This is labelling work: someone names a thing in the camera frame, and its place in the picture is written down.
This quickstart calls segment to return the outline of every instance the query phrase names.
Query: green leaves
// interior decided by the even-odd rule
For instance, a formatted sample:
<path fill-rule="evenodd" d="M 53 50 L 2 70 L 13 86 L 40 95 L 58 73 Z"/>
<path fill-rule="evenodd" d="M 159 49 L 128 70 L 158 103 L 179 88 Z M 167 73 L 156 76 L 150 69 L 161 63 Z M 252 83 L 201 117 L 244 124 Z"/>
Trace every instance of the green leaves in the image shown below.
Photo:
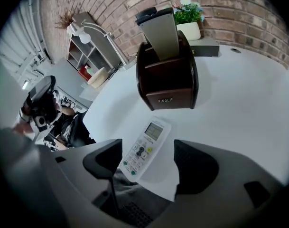
<path fill-rule="evenodd" d="M 184 5 L 174 9 L 174 18 L 177 25 L 197 22 L 201 19 L 202 9 L 196 4 Z"/>

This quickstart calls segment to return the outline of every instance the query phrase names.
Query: ceiling light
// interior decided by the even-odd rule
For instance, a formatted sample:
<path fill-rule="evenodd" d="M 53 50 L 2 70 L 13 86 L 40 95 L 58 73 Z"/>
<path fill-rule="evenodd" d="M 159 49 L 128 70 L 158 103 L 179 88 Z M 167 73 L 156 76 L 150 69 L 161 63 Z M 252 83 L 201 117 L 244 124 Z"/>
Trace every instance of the ceiling light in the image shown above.
<path fill-rule="evenodd" d="M 27 87 L 28 84 L 29 84 L 29 81 L 25 81 L 22 89 L 23 89 L 23 90 L 26 89 L 26 87 Z"/>

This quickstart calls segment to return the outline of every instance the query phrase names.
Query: potted plant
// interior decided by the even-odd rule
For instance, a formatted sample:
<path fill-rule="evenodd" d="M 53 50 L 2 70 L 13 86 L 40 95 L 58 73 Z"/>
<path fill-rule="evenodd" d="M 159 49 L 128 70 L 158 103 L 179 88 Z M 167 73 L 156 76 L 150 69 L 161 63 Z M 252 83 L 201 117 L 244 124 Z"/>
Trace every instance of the potted plant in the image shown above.
<path fill-rule="evenodd" d="M 200 39 L 198 21 L 203 21 L 202 8 L 198 2 L 180 0 L 181 6 L 174 4 L 174 18 L 177 30 L 181 30 L 188 40 Z"/>
<path fill-rule="evenodd" d="M 57 29 L 66 29 L 70 26 L 73 20 L 74 13 L 69 13 L 68 10 L 65 10 L 64 15 L 59 15 L 60 21 L 56 23 Z"/>

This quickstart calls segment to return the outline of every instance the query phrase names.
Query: small box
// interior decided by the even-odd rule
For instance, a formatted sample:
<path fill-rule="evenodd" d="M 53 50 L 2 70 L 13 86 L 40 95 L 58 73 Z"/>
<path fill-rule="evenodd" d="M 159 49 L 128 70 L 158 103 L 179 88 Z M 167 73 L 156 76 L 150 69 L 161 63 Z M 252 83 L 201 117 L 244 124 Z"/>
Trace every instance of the small box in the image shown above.
<path fill-rule="evenodd" d="M 213 39 L 204 37 L 199 40 L 189 40 L 192 53 L 195 57 L 217 57 L 219 44 Z"/>
<path fill-rule="evenodd" d="M 153 111 L 195 107 L 198 74 L 187 39 L 178 31 L 179 55 L 160 61 L 155 50 L 142 43 L 137 57 L 138 91 Z"/>

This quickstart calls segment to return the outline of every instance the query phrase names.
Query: remote display screen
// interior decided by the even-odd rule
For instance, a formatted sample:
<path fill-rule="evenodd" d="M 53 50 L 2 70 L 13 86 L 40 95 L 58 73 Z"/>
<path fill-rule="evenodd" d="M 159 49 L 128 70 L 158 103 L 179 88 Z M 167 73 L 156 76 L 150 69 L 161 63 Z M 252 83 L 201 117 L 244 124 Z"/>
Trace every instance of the remote display screen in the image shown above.
<path fill-rule="evenodd" d="M 159 138 L 163 128 L 155 125 L 154 123 L 150 123 L 147 130 L 144 132 L 147 136 L 151 137 L 153 140 L 157 141 Z"/>

